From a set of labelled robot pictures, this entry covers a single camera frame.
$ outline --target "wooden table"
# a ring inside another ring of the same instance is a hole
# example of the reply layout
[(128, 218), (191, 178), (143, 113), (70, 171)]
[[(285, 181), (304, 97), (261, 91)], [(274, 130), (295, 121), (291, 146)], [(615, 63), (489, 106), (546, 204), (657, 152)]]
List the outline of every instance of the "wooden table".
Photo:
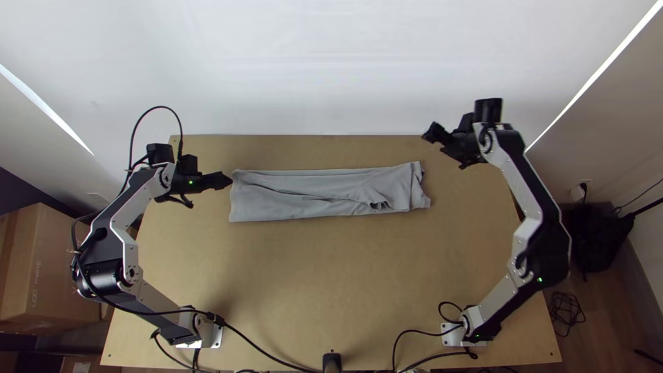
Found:
[[(399, 332), (439, 332), (439, 302), (476, 304), (505, 273), (519, 221), (500, 171), (486, 164), (461, 171), (417, 136), (198, 135), (185, 136), (184, 153), (198, 156), (201, 172), (226, 174), (421, 161), (432, 207), (408, 213), (231, 224), (229, 188), (192, 195), (192, 210), (149, 205), (138, 236), (146, 279), (177, 304), (222, 315), (290, 362), (320, 369), (322, 355), (334, 349), (347, 370), (391, 369)], [(474, 349), (478, 360), (452, 356), (423, 367), (561, 361), (540, 293), (502, 328), (488, 347)], [(148, 339), (153, 330), (115, 312), (102, 363), (177, 367)], [(169, 351), (191, 361), (191, 350)], [(403, 368), (450, 351), (440, 338), (408, 335), (396, 358)], [(229, 330), (220, 349), (202, 351), (200, 366), (287, 369)]]

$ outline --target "gray shirt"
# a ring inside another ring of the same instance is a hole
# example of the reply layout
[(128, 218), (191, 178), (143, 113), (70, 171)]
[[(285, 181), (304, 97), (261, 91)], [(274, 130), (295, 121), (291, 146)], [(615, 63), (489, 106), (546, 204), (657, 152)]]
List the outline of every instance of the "gray shirt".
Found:
[(406, 212), (430, 207), (417, 162), (373, 169), (233, 172), (231, 222)]

